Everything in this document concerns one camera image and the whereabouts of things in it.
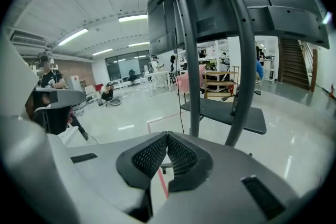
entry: black shelf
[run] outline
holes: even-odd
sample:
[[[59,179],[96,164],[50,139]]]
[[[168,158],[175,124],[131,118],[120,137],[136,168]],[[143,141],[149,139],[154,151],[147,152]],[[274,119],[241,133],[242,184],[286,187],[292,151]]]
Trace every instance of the black shelf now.
[[[190,111],[190,102],[184,103],[181,109]],[[234,118],[231,116],[231,110],[232,103],[230,102],[201,98],[201,116],[231,125]],[[257,134],[265,134],[267,132],[264,114],[261,109],[250,108],[244,130]]]

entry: window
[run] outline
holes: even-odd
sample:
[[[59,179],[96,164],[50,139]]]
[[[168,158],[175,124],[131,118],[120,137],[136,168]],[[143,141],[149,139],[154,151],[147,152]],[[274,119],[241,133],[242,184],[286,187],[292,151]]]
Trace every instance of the window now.
[[[139,78],[144,72],[144,66],[150,61],[149,51],[139,51],[131,54],[118,55],[106,59],[106,66],[110,80],[128,80],[130,70],[134,70]]]

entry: stair railing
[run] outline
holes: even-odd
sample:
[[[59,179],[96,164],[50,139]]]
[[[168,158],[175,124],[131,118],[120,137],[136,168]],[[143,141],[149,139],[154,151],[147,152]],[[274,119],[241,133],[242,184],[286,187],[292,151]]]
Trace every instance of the stair railing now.
[[[305,60],[308,76],[311,77],[310,91],[314,92],[318,69],[318,51],[317,49],[311,49],[305,41],[300,40],[299,44]]]

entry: black t-shirt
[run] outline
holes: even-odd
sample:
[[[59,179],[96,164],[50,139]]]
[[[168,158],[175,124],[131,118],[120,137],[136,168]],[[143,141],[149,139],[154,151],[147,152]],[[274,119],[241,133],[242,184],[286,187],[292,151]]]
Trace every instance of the black t-shirt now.
[[[101,98],[104,99],[105,101],[113,99],[113,90],[111,89],[109,93],[103,92]]]
[[[59,81],[62,79],[62,74],[57,69],[56,70],[50,70],[49,73],[44,74],[41,79],[41,87],[42,88],[51,88],[50,80],[54,80],[53,83],[59,83]]]

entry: white ceiling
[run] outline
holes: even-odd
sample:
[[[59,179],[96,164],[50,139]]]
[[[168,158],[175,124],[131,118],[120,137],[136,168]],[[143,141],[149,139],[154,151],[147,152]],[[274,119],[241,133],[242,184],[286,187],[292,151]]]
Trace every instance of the white ceiling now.
[[[89,32],[57,46],[56,53],[91,57],[108,48],[127,48],[128,44],[148,40],[147,20],[118,22],[118,16],[146,13],[148,0],[15,0],[8,11],[6,25],[34,34],[52,47],[74,31],[87,27]],[[22,45],[24,54],[36,54],[36,48]]]

